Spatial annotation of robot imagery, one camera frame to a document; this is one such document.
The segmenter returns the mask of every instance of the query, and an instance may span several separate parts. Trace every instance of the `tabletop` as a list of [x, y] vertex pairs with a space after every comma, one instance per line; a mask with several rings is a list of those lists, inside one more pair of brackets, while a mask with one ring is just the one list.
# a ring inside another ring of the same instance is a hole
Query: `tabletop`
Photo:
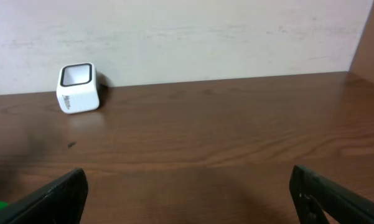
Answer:
[[374, 201], [374, 85], [347, 72], [0, 96], [0, 200], [85, 170], [82, 223], [298, 223], [294, 164]]

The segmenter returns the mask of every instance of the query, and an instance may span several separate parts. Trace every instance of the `white wall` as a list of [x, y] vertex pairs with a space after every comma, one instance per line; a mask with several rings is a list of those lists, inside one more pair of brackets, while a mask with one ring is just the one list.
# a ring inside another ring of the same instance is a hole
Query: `white wall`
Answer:
[[0, 0], [0, 95], [348, 70], [372, 0]]

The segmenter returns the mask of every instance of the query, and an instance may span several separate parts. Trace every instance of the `wood grain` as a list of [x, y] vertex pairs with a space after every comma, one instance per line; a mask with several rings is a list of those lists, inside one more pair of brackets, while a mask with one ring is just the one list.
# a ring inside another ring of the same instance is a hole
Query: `wood grain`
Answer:
[[374, 2], [350, 71], [374, 83]]
[[374, 201], [374, 85], [347, 72], [0, 96], [0, 200], [81, 167], [82, 223], [297, 223], [304, 164]]

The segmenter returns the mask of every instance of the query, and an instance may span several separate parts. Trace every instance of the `white cube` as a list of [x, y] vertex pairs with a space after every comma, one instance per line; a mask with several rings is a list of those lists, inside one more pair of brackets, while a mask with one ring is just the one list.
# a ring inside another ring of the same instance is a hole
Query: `white cube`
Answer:
[[67, 65], [60, 71], [57, 98], [65, 113], [95, 110], [100, 105], [96, 68], [92, 63]]

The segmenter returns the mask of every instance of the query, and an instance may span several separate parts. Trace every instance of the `small dark mark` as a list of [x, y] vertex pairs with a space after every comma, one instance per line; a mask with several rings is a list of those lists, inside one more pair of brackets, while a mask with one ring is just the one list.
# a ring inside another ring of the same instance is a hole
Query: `small dark mark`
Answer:
[[71, 142], [68, 144], [68, 149], [70, 149], [72, 146], [76, 145], [76, 142]]

